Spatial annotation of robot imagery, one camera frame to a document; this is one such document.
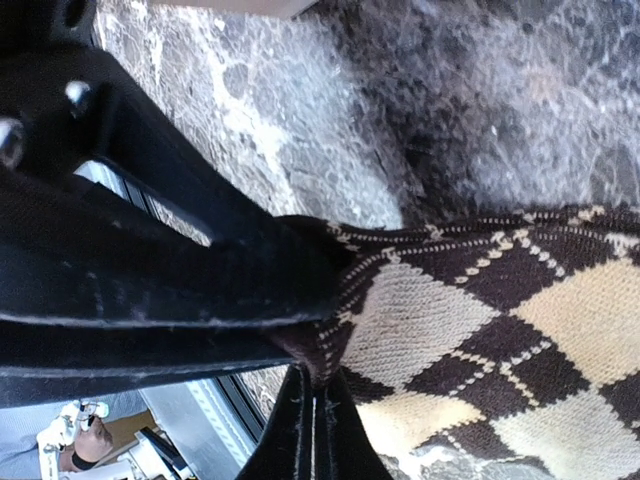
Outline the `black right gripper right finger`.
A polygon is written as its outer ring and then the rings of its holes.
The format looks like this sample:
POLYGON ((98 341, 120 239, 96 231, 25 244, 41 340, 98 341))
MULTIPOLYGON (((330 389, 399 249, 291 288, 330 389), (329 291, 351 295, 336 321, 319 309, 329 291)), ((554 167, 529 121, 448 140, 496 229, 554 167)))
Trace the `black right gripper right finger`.
POLYGON ((287 370, 277 402, 240 480, 384 480, 342 374, 315 389, 299 365, 287 370))

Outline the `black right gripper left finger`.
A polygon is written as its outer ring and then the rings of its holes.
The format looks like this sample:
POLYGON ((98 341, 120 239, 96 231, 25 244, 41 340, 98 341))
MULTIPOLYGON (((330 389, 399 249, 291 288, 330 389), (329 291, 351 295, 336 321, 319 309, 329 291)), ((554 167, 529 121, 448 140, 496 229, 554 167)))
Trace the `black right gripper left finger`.
POLYGON ((287 364, 273 335, 327 319, 334 267, 284 225, 203 246, 1 173, 1 401, 32 405, 287 364))

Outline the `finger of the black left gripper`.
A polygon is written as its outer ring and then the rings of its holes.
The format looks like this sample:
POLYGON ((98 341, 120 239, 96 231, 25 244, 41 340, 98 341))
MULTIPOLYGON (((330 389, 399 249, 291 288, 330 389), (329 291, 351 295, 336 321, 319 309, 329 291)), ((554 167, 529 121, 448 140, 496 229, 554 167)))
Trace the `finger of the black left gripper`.
POLYGON ((1 111, 25 125, 25 173, 53 182, 103 160, 216 240, 258 250, 280 242, 278 222, 217 173, 104 50, 2 54, 1 111))

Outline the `brown argyle sock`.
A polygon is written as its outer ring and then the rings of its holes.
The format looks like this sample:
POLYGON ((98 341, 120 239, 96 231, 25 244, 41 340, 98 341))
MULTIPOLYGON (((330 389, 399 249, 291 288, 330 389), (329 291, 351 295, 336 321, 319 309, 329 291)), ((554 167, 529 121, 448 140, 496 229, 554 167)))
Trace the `brown argyle sock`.
POLYGON ((557 479, 639 475, 639 212, 566 206, 400 230, 284 223, 339 273, 275 341, 343 375, 374 450, 438 445, 557 479))

